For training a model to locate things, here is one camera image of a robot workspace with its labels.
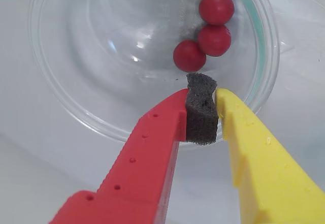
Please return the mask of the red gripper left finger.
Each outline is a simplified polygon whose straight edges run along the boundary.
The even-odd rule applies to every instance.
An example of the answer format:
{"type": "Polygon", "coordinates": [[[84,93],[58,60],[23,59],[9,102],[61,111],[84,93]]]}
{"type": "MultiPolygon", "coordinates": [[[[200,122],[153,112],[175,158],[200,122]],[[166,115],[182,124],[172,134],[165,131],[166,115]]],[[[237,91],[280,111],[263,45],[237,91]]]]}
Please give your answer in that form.
{"type": "Polygon", "coordinates": [[[216,140],[217,83],[190,73],[188,86],[167,97],[134,127],[97,191],[70,196],[53,223],[164,223],[180,142],[216,140]]]}

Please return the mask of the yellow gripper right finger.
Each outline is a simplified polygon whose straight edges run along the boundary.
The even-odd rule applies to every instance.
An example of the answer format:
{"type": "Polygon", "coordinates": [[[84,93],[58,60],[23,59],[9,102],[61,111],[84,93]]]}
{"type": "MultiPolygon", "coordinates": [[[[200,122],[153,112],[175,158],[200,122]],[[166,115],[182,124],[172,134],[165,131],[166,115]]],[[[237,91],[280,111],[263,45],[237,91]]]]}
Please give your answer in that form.
{"type": "Polygon", "coordinates": [[[324,223],[324,192],[231,91],[216,90],[241,223],[324,223]]]}

